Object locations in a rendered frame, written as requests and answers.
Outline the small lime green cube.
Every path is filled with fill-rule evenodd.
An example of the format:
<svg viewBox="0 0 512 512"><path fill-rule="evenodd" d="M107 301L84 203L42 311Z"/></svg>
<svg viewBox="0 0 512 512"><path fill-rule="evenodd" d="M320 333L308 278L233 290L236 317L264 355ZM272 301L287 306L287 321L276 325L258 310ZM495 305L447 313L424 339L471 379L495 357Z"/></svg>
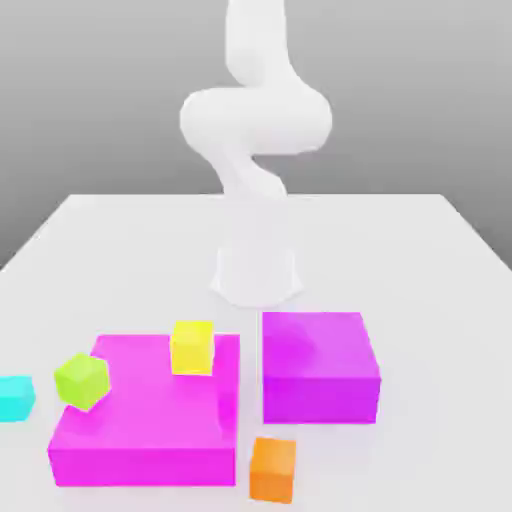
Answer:
<svg viewBox="0 0 512 512"><path fill-rule="evenodd" d="M59 398L80 411L89 411L111 389L106 360L77 353L54 372Z"/></svg>

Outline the small cyan cube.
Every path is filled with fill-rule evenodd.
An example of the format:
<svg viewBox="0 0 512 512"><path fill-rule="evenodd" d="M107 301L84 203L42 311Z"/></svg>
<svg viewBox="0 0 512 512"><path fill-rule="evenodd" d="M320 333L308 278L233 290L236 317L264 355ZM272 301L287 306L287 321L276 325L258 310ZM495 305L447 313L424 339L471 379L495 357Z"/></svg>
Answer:
<svg viewBox="0 0 512 512"><path fill-rule="evenodd" d="M0 423L25 421L34 403L31 376L0 376Z"/></svg>

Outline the small orange cube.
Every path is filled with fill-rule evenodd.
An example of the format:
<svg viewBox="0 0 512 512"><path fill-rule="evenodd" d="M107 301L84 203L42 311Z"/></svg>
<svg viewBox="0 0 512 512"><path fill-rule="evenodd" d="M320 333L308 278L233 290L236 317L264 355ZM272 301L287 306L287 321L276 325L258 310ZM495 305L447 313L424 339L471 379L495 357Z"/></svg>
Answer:
<svg viewBox="0 0 512 512"><path fill-rule="evenodd" d="M257 437L250 460L250 498L291 504L295 465L295 441Z"/></svg>

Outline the large purple box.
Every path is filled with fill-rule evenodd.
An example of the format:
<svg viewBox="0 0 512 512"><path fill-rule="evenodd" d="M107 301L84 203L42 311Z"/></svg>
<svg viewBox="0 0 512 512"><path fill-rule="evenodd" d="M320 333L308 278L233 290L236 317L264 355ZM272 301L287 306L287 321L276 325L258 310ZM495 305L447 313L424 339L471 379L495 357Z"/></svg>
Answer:
<svg viewBox="0 0 512 512"><path fill-rule="evenodd" d="M358 312L262 314L266 424L373 424L381 375Z"/></svg>

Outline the large magenta box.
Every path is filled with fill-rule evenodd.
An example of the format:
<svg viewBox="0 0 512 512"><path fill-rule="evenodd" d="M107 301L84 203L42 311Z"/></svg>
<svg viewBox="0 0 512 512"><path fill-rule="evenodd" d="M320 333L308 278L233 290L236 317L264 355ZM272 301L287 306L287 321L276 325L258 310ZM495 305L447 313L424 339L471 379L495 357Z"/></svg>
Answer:
<svg viewBox="0 0 512 512"><path fill-rule="evenodd" d="M240 337L214 337L213 372L171 371L166 335L102 335L111 390L90 411L71 406L47 453L59 487L233 486Z"/></svg>

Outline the small yellow cube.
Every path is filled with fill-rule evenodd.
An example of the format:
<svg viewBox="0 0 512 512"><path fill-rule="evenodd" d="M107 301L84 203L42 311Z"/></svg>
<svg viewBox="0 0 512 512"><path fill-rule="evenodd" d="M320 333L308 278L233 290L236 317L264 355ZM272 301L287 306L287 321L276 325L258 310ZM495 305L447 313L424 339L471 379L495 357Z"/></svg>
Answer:
<svg viewBox="0 0 512 512"><path fill-rule="evenodd" d="M174 375L210 376L213 371L212 321L179 320L170 336L170 362Z"/></svg>

